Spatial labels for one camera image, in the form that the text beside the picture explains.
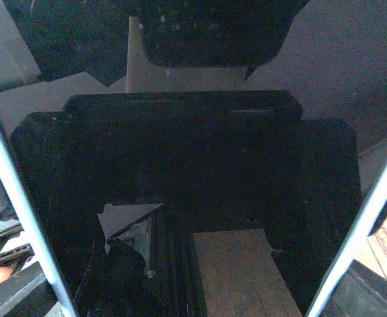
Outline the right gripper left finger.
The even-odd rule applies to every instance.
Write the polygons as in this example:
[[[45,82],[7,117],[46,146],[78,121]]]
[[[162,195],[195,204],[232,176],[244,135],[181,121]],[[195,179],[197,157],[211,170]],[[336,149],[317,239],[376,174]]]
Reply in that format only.
[[[0,267],[0,316],[59,316],[56,299],[38,262],[14,273]]]

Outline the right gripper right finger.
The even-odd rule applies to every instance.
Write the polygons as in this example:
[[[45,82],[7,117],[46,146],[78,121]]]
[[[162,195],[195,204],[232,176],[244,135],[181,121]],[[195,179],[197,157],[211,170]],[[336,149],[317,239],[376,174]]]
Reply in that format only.
[[[387,316],[387,280],[353,261],[326,303],[322,316]]]

